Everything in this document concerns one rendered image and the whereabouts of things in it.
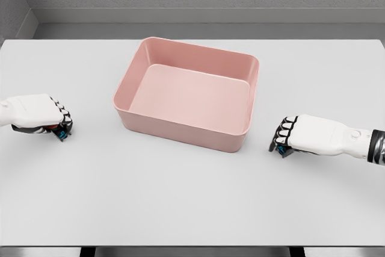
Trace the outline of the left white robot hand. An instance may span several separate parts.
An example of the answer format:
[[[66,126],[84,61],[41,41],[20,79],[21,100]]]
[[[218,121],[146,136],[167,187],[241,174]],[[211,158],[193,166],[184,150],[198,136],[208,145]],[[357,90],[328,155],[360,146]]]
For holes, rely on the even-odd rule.
[[[13,107],[10,126],[16,132],[49,134],[45,126],[73,123],[69,111],[48,94],[13,96],[5,100]]]

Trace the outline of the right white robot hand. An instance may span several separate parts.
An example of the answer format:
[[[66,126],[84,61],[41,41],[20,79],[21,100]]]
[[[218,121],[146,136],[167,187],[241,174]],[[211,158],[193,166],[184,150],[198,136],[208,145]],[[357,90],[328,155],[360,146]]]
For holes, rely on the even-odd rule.
[[[277,127],[269,152],[278,145],[290,146],[295,152],[336,156],[342,154],[342,137],[347,126],[341,122],[301,114],[285,117]]]

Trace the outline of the black industrial switch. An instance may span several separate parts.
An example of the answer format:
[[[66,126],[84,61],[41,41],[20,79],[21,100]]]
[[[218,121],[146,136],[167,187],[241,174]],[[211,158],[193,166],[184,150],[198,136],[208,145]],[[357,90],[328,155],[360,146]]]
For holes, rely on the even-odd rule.
[[[276,151],[281,155],[282,158],[286,158],[295,152],[295,150],[292,147],[282,146],[282,145],[278,145],[276,147]]]
[[[72,133],[73,123],[60,123],[57,125],[45,126],[45,130],[53,133],[59,141],[63,142]]]

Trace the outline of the pink rectangular plastic basket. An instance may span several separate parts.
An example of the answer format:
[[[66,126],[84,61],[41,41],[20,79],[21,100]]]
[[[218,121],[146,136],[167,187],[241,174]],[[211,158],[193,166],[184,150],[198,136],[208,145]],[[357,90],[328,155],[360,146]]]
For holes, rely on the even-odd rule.
[[[233,153],[251,126],[258,75],[252,55],[149,37],[112,102],[131,131]]]

